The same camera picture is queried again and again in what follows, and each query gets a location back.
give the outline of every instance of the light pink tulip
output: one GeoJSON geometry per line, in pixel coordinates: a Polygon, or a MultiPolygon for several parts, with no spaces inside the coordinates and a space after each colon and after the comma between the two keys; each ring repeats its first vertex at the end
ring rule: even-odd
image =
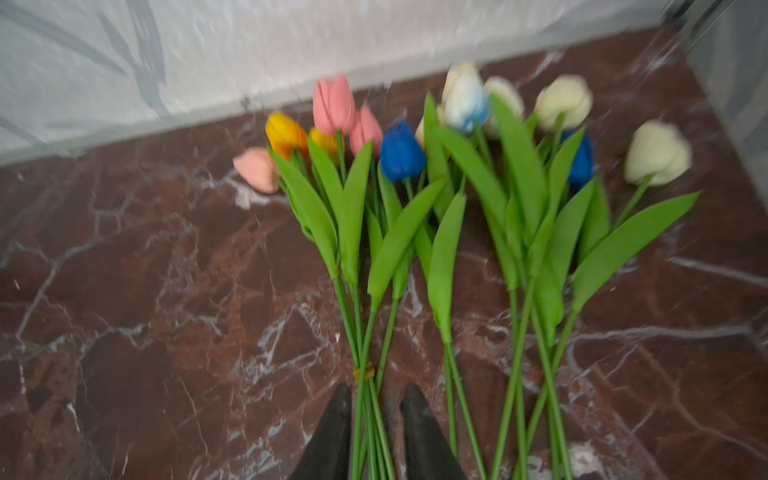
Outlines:
{"type": "Polygon", "coordinates": [[[279,185],[280,171],[266,148],[252,147],[232,160],[237,173],[263,194],[274,194],[279,185]]]}
{"type": "Polygon", "coordinates": [[[360,115],[357,116],[357,122],[349,132],[349,146],[357,155],[368,142],[373,142],[373,153],[378,155],[382,150],[382,140],[384,132],[381,125],[373,116],[373,112],[367,106],[360,109],[360,115]]]}
{"type": "Polygon", "coordinates": [[[355,98],[346,77],[324,78],[317,82],[313,99],[315,128],[325,135],[341,130],[347,135],[355,126],[355,98]]]}

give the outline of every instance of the brown marble countertop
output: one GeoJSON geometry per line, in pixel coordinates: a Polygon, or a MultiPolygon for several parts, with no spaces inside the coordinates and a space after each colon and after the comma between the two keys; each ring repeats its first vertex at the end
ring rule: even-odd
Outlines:
{"type": "MultiPolygon", "coordinates": [[[[588,131],[614,214],[631,195],[622,159],[650,118],[679,125],[695,163],[643,204],[703,190],[578,321],[558,373],[577,469],[589,472],[582,478],[759,478],[768,471],[768,217],[672,29],[482,69],[512,79],[529,107],[564,73],[584,75],[595,94],[588,131]]],[[[361,91],[358,104],[384,126],[416,125],[443,79],[361,91]]],[[[309,104],[287,112],[312,122],[309,104]]],[[[291,472],[333,385],[352,379],[351,359],[315,247],[283,197],[249,197],[232,168],[245,147],[265,144],[264,121],[248,114],[0,170],[0,478],[291,472]]],[[[445,421],[442,344],[414,270],[382,393],[401,474],[408,380],[445,421]]],[[[511,363],[508,315],[475,198],[453,322],[488,464],[511,363]]],[[[535,350],[530,338],[529,408],[541,384],[535,350]]],[[[529,462],[544,472],[540,433],[529,462]]],[[[461,419],[459,434],[471,470],[461,419]]]]}

